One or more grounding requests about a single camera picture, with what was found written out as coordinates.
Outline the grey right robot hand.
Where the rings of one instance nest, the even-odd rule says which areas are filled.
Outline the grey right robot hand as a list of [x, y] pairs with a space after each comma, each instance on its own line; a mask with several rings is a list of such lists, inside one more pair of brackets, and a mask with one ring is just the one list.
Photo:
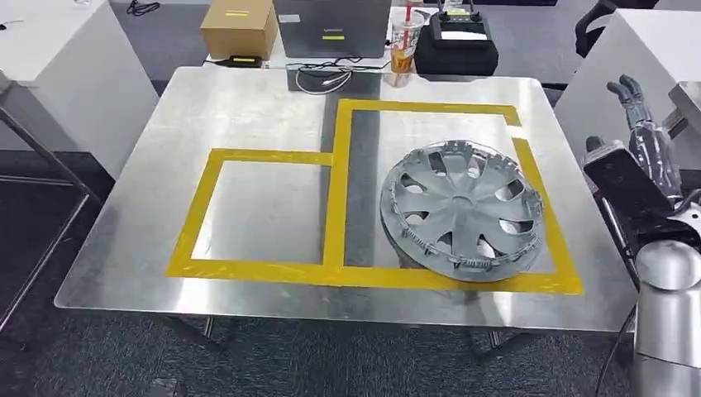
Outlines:
[[680, 169], [673, 158], [672, 140], [666, 129], [653, 120], [641, 85], [623, 74], [606, 84], [618, 96], [630, 128], [628, 150], [638, 165], [671, 203], [682, 198]]

